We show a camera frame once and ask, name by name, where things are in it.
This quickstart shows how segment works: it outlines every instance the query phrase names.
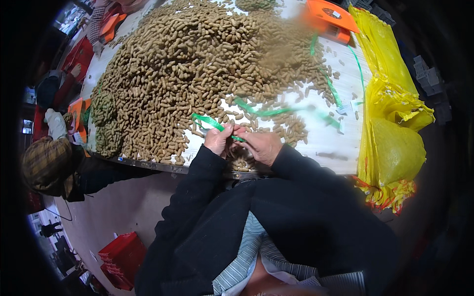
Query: striped shirt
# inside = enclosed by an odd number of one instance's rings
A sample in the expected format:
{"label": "striped shirt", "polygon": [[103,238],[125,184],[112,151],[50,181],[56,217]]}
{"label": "striped shirt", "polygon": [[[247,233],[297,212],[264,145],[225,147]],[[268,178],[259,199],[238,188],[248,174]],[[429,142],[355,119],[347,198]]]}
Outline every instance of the striped shirt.
{"label": "striped shirt", "polygon": [[325,287],[331,295],[365,295],[361,271],[320,278],[316,267],[288,262],[250,211],[237,257],[212,281],[214,295],[239,295],[252,276],[258,253],[267,272],[287,284]]}

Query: cable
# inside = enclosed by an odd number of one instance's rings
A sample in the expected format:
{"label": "cable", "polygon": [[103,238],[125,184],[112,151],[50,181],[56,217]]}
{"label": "cable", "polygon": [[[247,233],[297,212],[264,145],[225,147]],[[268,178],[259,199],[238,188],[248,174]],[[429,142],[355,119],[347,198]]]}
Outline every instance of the cable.
{"label": "cable", "polygon": [[45,210],[47,210],[47,211],[49,211],[49,212],[51,212],[51,213],[53,213],[53,214],[55,214],[55,215],[57,215],[57,216],[60,216],[60,217],[61,217],[62,219],[64,219],[64,220],[72,221],[72,220],[73,220],[73,215],[71,214],[71,210],[69,209],[69,205],[67,204],[67,201],[66,201],[66,200],[64,200],[64,202],[66,203],[67,210],[69,211],[69,216],[71,216],[71,219],[65,218],[65,217],[61,216],[60,214],[57,214],[57,213],[51,211],[51,210],[48,209],[48,208],[45,208]]}

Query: table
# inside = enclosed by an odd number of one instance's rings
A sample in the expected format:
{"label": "table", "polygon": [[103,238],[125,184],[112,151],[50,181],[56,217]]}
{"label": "table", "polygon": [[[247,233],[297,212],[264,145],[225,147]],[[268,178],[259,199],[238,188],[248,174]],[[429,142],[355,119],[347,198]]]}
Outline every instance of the table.
{"label": "table", "polygon": [[[125,21],[119,27],[116,38],[119,38],[120,36],[123,36],[125,34],[129,35],[130,33],[132,33],[133,30],[138,27],[138,22],[141,20],[141,18],[143,18],[143,16],[150,9],[153,8],[156,2],[157,0],[150,0],[140,11],[127,16]],[[303,2],[299,2],[297,0],[287,0],[285,2],[286,8],[283,8],[281,16],[284,18],[291,18],[297,16],[299,7],[302,3]],[[367,61],[365,60],[364,54],[362,53],[358,41],[354,36],[354,33],[351,33],[351,35],[352,40],[355,44],[355,48],[353,48],[353,50],[357,55],[357,58],[360,63],[364,79],[364,85],[367,85],[367,83],[372,77],[372,74],[369,70]],[[333,72],[339,71],[341,73],[339,80],[333,79],[333,86],[337,90],[342,103],[349,103],[353,97],[352,93],[355,93],[358,96],[357,100],[361,101],[363,98],[364,91],[361,83],[359,67],[357,65],[357,61],[354,57],[354,54],[347,47],[347,45],[343,45],[322,37],[319,37],[319,42],[322,43],[325,48],[329,46],[332,49],[332,53],[324,52],[324,58],[326,58],[327,60],[326,64],[331,65]],[[115,46],[114,48],[106,45],[100,59],[98,59],[96,56],[92,58],[81,91],[81,96],[83,98],[87,99],[91,96],[92,89],[97,85],[100,76],[105,71],[107,64],[112,59],[113,55],[118,49],[119,45]],[[309,86],[309,84],[304,85],[304,89],[302,89],[303,93],[307,86]],[[316,106],[317,111],[320,112],[320,114],[327,115],[329,111],[331,111],[335,114],[336,120],[340,116],[336,112],[336,106],[332,105],[328,108],[325,103],[325,100],[314,90],[311,90],[309,96],[302,100],[300,103],[294,104],[297,98],[297,93],[285,94],[285,102],[289,102],[294,107],[305,107],[311,104]],[[226,110],[237,112],[240,111],[237,106],[232,106],[229,108],[228,105],[225,103],[223,103],[222,106]],[[356,174],[360,139],[362,134],[362,122],[364,116],[363,105],[356,106],[356,109],[358,111],[359,120],[356,120],[355,114],[353,112],[355,111],[355,109],[349,110],[347,116],[344,116],[343,119],[345,125],[345,132],[343,135],[338,133],[338,130],[335,127],[331,125],[327,126],[326,122],[314,116],[314,113],[301,111],[301,113],[299,113],[298,115],[301,115],[302,118],[305,118],[306,129],[309,131],[308,144],[305,145],[302,141],[300,141],[296,147],[296,150],[298,150],[302,155],[316,160],[321,166],[332,169],[336,174]],[[236,120],[237,124],[241,122],[247,122],[245,117],[241,120]],[[90,129],[90,136],[86,147],[87,150],[94,153],[95,126],[91,122],[91,118],[89,119],[88,126]],[[273,126],[273,122],[260,121],[260,126],[271,128]],[[128,165],[141,166],[153,170],[187,173],[189,164],[197,154],[201,144],[204,143],[204,139],[196,135],[191,135],[191,133],[189,132],[186,133],[186,135],[188,136],[190,143],[188,144],[189,148],[182,154],[183,157],[187,160],[184,166],[160,164],[156,163],[154,160],[137,161],[133,159],[128,159],[124,155],[120,157],[112,157],[110,160]],[[329,158],[317,155],[321,152],[323,154],[333,153],[337,157]],[[232,176],[234,179],[241,179],[248,176],[248,173],[231,172],[229,173],[229,176]]]}

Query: plaid headscarf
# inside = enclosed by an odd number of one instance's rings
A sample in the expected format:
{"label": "plaid headscarf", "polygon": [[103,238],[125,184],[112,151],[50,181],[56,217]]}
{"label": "plaid headscarf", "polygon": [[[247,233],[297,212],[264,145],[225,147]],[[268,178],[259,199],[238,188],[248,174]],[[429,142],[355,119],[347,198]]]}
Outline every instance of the plaid headscarf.
{"label": "plaid headscarf", "polygon": [[33,191],[67,199],[74,185],[72,154],[66,138],[46,136],[34,142],[21,162],[25,182]]}

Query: worker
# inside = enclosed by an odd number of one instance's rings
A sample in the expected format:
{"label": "worker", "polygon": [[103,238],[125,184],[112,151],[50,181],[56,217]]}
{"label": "worker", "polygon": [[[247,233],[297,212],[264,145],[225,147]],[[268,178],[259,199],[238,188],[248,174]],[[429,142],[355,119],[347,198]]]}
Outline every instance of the worker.
{"label": "worker", "polygon": [[76,77],[81,73],[81,64],[76,64],[70,73],[61,70],[50,70],[35,84],[36,102],[43,109],[52,108],[59,111],[61,104],[66,99],[74,85],[80,90],[81,84],[76,82]]}
{"label": "worker", "polygon": [[[130,14],[141,9],[148,0],[115,0],[111,2],[120,3],[122,11],[126,14]],[[92,11],[91,20],[89,21],[87,39],[92,44],[92,50],[98,58],[100,58],[100,55],[104,50],[104,44],[100,41],[100,28],[102,27],[102,21],[108,3],[109,0],[97,0],[95,2],[94,10]]]}
{"label": "worker", "polygon": [[[381,294],[394,275],[397,240],[357,189],[277,134],[224,126],[208,131],[163,209],[136,295]],[[216,192],[225,151],[238,146],[275,177]]]}
{"label": "worker", "polygon": [[67,201],[84,201],[84,194],[95,193],[120,180],[140,178],[157,171],[127,166],[89,156],[69,142],[66,123],[59,112],[45,113],[49,136],[31,144],[23,155],[23,180],[30,190]]}
{"label": "worker", "polygon": [[39,235],[42,235],[44,237],[50,237],[56,232],[63,231],[62,228],[56,229],[56,226],[59,225],[61,225],[61,222],[56,222],[54,224],[50,223],[49,225],[41,225],[41,231],[39,232]]}

